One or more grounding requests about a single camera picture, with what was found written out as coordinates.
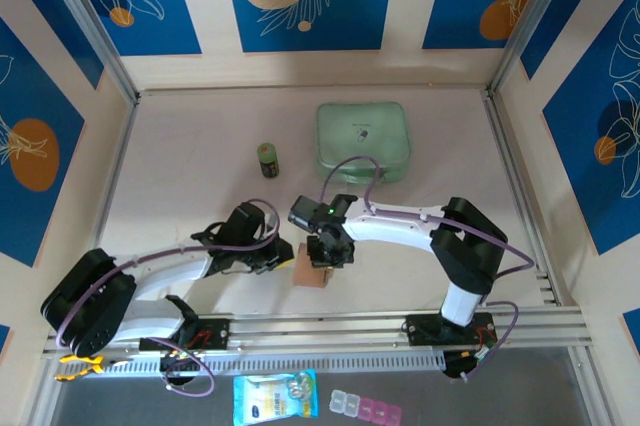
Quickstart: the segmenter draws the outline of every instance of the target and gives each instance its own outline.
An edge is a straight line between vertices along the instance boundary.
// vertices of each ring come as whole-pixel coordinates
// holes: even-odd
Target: black bracket
[[[194,233],[191,239],[199,241],[204,246],[251,246],[256,244],[256,232],[260,229],[260,236],[268,232],[265,225],[265,214],[252,203],[242,203],[237,206],[229,219],[225,222],[213,223],[204,231]],[[249,271],[262,274],[274,270],[278,265],[293,259],[291,244],[282,239],[278,233],[266,246],[255,251],[219,251],[212,249],[209,255],[212,258],[211,266],[205,277],[223,272],[238,261],[244,263]]]
[[[227,342],[229,341],[229,327],[231,320],[224,318],[216,319],[200,319],[197,323],[197,328],[189,328],[193,334],[186,340],[184,331],[178,331],[171,339],[178,342],[179,346],[188,349],[189,351],[200,350],[216,350],[224,351],[227,349]],[[165,373],[167,370],[171,370],[172,373],[181,373],[188,371],[198,371],[200,366],[193,361],[185,361],[182,364],[177,364],[181,358],[179,354],[174,355],[173,350],[163,344],[156,343],[150,339],[140,340],[140,351],[165,351],[166,354],[160,358],[160,372]],[[193,377],[190,376],[174,376],[168,377],[170,384],[174,386],[182,386],[183,384],[191,381]]]
[[[45,299],[40,312],[57,331],[84,292],[115,267],[102,249],[88,251]],[[120,272],[82,305],[62,336],[76,356],[94,355],[113,339],[135,290],[133,276]]]
[[[353,263],[353,240],[343,224],[346,212],[357,196],[338,194],[331,204],[299,196],[288,220],[314,236],[307,236],[307,254],[314,268],[342,268]]]
[[[198,320],[197,328],[193,330],[194,332],[190,337],[187,337],[188,339],[182,335],[183,339],[179,340],[178,338],[181,334],[178,331],[170,340],[176,342],[178,346],[189,350],[225,351],[229,341],[230,325],[230,319],[200,319]],[[150,339],[142,338],[140,340],[140,351],[171,351],[171,348]]]
[[[465,346],[480,343],[481,328],[494,330],[491,313],[476,313],[466,327],[453,324],[438,313],[410,314],[405,326],[411,346]]]
[[[444,217],[471,226],[504,243],[507,236],[473,204],[463,198],[451,198],[442,208]],[[464,233],[460,229],[441,224],[431,232],[431,248],[444,268],[449,280],[459,288],[474,294],[487,295],[500,268],[504,255],[502,247]]]

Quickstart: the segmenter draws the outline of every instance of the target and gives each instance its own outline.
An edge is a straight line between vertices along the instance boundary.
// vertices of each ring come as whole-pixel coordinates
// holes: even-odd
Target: robotic arm
[[[393,242],[435,254],[450,285],[439,314],[407,316],[411,345],[468,346],[476,344],[478,328],[491,325],[489,313],[475,310],[491,292],[507,237],[467,200],[452,198],[442,208],[405,208],[344,194],[330,204],[300,196],[288,219],[310,234],[307,251],[318,268],[352,263],[358,241]],[[225,349],[229,320],[201,319],[176,296],[157,301],[142,296],[223,273],[236,261],[260,274],[292,258],[291,245],[278,236],[276,225],[268,225],[264,212],[246,202],[226,222],[175,248],[125,258],[118,265],[102,249],[87,252],[41,312],[77,356],[96,354],[111,341],[145,337],[170,338],[187,349]],[[133,274],[123,273],[125,268]],[[141,340],[140,347],[170,349],[149,343]]]
[[[438,221],[452,219],[480,230],[497,241],[506,235],[469,201],[452,198],[444,207],[405,208],[366,204],[339,194],[331,204],[300,196],[289,221],[312,235],[307,251],[314,267],[342,268],[353,263],[357,241],[386,241],[436,255],[451,281],[440,314],[444,321],[467,327],[496,279],[504,249],[474,234]]]
[[[145,264],[138,264],[141,258]],[[177,296],[149,301],[143,295],[180,281],[224,274],[236,261],[244,263],[247,272],[261,274],[291,259],[291,245],[267,224],[260,208],[245,202],[226,222],[214,223],[173,248],[117,262],[102,249],[88,251],[47,297],[41,313],[56,331],[63,329],[64,344],[81,357],[96,354],[111,341],[144,337],[172,338],[186,346],[211,325],[203,324]],[[127,265],[131,274],[116,271]],[[107,275],[108,281],[95,289]],[[91,289],[95,291],[81,303]],[[71,320],[62,327],[68,316]],[[208,344],[200,346],[206,349]]]

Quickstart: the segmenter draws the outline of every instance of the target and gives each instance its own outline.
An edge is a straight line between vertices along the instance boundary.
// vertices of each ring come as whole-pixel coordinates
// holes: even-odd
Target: wooden block
[[[298,246],[298,256],[293,270],[293,285],[306,286],[308,288],[324,288],[331,277],[331,270],[326,268],[314,268],[307,255],[306,243]]]

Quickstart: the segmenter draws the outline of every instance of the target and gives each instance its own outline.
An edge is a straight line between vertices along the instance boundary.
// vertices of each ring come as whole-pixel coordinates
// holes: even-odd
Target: green plastic container
[[[366,154],[380,163],[381,181],[407,174],[411,142],[404,109],[398,103],[325,103],[318,107],[316,149],[323,177],[341,161]],[[337,171],[333,181],[366,184],[374,176],[370,161],[356,160]]]

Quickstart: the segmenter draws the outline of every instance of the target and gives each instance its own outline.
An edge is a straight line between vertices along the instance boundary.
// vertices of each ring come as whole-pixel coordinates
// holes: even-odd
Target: white robotic arm
[[[199,244],[197,241],[188,240],[178,247],[186,249]],[[122,261],[132,259],[135,260],[134,257],[128,257]],[[135,279],[136,290],[111,341],[173,336],[184,322],[182,310],[165,298],[141,300],[141,297],[181,281],[204,278],[210,269],[211,261],[212,257],[207,251],[199,251],[158,259],[149,266],[140,265],[130,269],[128,273]]]
[[[435,254],[451,283],[442,304],[443,319],[469,325],[482,299],[489,294],[504,250],[473,235],[442,225],[438,218],[452,216],[461,226],[482,228],[497,241],[506,236],[471,203],[453,198],[445,207],[407,208],[367,203],[355,196],[338,195],[330,205],[301,196],[289,221],[315,236],[307,249],[316,267],[342,267],[353,262],[354,243],[385,241]]]

